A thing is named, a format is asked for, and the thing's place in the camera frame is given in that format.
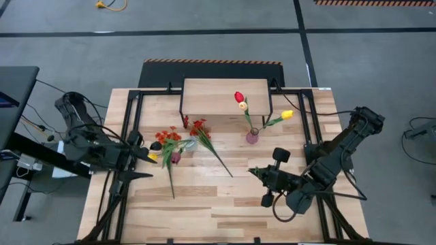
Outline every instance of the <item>yellow cable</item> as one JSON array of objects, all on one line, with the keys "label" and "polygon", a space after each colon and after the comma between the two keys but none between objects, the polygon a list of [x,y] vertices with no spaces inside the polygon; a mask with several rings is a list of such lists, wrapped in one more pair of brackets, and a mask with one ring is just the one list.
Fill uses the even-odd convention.
[{"label": "yellow cable", "polygon": [[39,127],[36,127],[35,125],[33,125],[31,122],[29,122],[28,120],[21,118],[25,123],[27,123],[28,125],[31,125],[32,127],[34,127],[37,131],[39,131],[40,133],[42,133],[43,135],[45,135],[46,137],[48,137],[48,134],[44,133]]},{"label": "yellow cable", "polygon": [[123,11],[127,7],[127,0],[124,0],[124,6],[122,8],[119,8],[119,9],[114,9],[114,8],[108,7],[108,6],[104,5],[104,3],[102,1],[98,1],[97,4],[95,4],[95,7],[105,8],[105,9],[110,10],[110,11],[120,12],[120,11]]}]

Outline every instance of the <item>yellow flower head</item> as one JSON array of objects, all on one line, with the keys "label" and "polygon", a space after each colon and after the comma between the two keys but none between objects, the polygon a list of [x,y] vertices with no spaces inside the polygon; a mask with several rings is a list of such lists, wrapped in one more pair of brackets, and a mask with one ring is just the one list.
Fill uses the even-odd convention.
[{"label": "yellow flower head", "polygon": [[156,155],[155,153],[150,153],[150,154],[149,154],[149,158],[151,158],[151,159],[157,161],[157,155]]},{"label": "yellow flower head", "polygon": [[294,111],[292,111],[292,110],[284,111],[281,113],[281,117],[283,120],[287,120],[287,119],[293,117],[293,115],[294,115]]},{"label": "yellow flower head", "polygon": [[244,101],[239,103],[239,109],[246,111],[248,109],[248,105],[247,103],[245,103]]}]

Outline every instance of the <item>purple vase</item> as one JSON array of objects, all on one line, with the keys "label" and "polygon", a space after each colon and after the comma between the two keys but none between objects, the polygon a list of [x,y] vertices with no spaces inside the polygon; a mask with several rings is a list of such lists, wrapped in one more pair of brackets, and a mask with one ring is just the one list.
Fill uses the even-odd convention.
[{"label": "purple vase", "polygon": [[253,128],[250,130],[245,136],[245,140],[250,144],[256,143],[259,140],[259,129]]}]

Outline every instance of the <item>gray concrete floor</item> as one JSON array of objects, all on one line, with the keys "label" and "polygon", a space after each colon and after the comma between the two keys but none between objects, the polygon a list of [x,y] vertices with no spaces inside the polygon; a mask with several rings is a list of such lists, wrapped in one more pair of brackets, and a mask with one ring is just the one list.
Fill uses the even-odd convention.
[{"label": "gray concrete floor", "polygon": [[[434,27],[427,7],[328,7],[301,0],[307,28]],[[0,33],[145,31],[178,29],[296,28],[292,1],[130,0],[120,13],[96,10],[95,1],[12,0],[0,18]],[[409,160],[400,138],[414,116],[434,116],[436,33],[308,35],[319,86],[332,87],[339,110],[366,105],[386,117],[381,135],[365,141],[353,160],[370,236],[379,241],[434,244],[436,167]],[[40,80],[91,101],[107,104],[112,88],[135,87],[147,58],[282,61],[287,86],[308,86],[299,34],[185,35],[147,37],[1,38],[0,65],[37,65]],[[60,93],[37,84],[29,103],[58,130]],[[25,115],[40,122],[26,108]],[[343,126],[347,117],[341,116]],[[21,125],[17,131],[31,137]],[[38,140],[43,140],[34,132]],[[411,154],[436,162],[434,144],[406,142]],[[46,169],[33,187],[59,184]],[[27,214],[12,223],[22,186],[11,186],[0,206],[0,244],[71,242],[89,182],[68,180],[56,193],[34,194]]]}]

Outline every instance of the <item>yellow and black striped tape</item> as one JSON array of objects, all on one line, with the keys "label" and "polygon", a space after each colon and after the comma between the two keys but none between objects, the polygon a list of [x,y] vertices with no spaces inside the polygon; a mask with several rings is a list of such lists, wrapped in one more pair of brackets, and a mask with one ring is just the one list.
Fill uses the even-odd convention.
[{"label": "yellow and black striped tape", "polygon": [[435,7],[432,1],[337,1],[319,0],[316,5],[342,5],[342,6],[380,6],[380,7]]},{"label": "yellow and black striped tape", "polygon": [[228,60],[206,60],[206,59],[146,59],[144,63],[145,62],[282,65],[281,62],[278,61],[228,61]]}]

